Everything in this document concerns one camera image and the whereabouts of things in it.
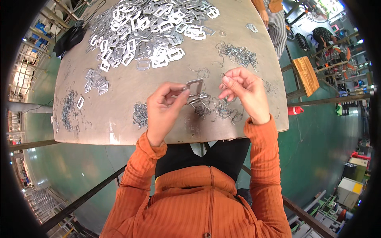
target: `epoxy floor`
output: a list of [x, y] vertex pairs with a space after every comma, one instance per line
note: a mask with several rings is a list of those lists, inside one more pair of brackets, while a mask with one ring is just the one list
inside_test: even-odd
[[[316, 27], [316, 23], [311, 24], [311, 29]], [[296, 31], [309, 34], [297, 26], [294, 28]], [[287, 46], [293, 59], [313, 52], [303, 51], [296, 40], [289, 41]], [[281, 67], [290, 63], [286, 51], [279, 62]], [[27, 102], [46, 104], [53, 99], [59, 64], [60, 60], [55, 57], [46, 61], [48, 71], [36, 80]], [[284, 72], [283, 78], [286, 92], [294, 91], [296, 86], [292, 71]], [[303, 97], [303, 101], [334, 96], [333, 89], [321, 83], [320, 88], [311, 97]], [[361, 116], [356, 110], [352, 110], [349, 116], [338, 117], [334, 104], [303, 109], [304, 113], [289, 117], [289, 130], [279, 133], [278, 139], [282, 193], [299, 206], [304, 206], [323, 189], [327, 190], [327, 194], [333, 192], [345, 161], [362, 135]], [[26, 113], [25, 142], [54, 138], [50, 116]], [[24, 154], [34, 184], [51, 187], [62, 198], [73, 202], [124, 166], [134, 150], [134, 146], [55, 144], [24, 150]], [[245, 164], [250, 167], [248, 157]], [[242, 170], [237, 188], [248, 188], [249, 179], [249, 175]], [[116, 189], [116, 183], [111, 182], [77, 209], [75, 215], [78, 221], [100, 233], [115, 201]]]

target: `black bag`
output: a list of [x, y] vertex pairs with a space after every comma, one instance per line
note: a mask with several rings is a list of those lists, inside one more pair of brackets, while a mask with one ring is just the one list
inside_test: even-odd
[[86, 31], [82, 26], [83, 21], [78, 21], [57, 41], [53, 48], [53, 52], [56, 53], [57, 57], [61, 56], [64, 51], [70, 50], [83, 40]]

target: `wooden stool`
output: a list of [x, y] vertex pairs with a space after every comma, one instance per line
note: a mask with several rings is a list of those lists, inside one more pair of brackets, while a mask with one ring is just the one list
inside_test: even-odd
[[296, 71], [295, 82], [297, 90], [286, 94], [288, 101], [301, 96], [309, 97], [320, 87], [307, 56], [293, 59], [292, 63], [281, 68], [281, 71], [285, 72], [289, 69], [292, 69], [294, 72]]

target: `zipper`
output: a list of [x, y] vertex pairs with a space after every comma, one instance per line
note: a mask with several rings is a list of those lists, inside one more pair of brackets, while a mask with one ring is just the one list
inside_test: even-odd
[[209, 203], [209, 223], [208, 223], [208, 232], [204, 234], [204, 238], [211, 238], [211, 230], [212, 230], [212, 218], [213, 218], [213, 203], [214, 203], [214, 175], [212, 172], [212, 168], [210, 166], [210, 177], [211, 177], [211, 185], [210, 189], [210, 203]]

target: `sleeve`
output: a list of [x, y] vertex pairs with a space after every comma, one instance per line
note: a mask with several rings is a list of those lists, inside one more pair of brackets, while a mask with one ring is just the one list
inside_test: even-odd
[[167, 145], [162, 142], [159, 147], [151, 147], [147, 132], [143, 133], [136, 143], [136, 150], [131, 155], [124, 175], [117, 189], [115, 203], [102, 229], [101, 237], [112, 237], [119, 227], [132, 226], [133, 218], [140, 207], [146, 206], [155, 174], [156, 162], [165, 155]]
[[270, 121], [263, 125], [253, 125], [249, 118], [243, 130], [251, 140], [251, 208], [258, 219], [259, 232], [263, 237], [291, 238], [283, 209], [278, 132], [274, 118], [270, 115]]
[[254, 4], [257, 11], [266, 10], [266, 8], [264, 7], [263, 0], [251, 0], [251, 2]]

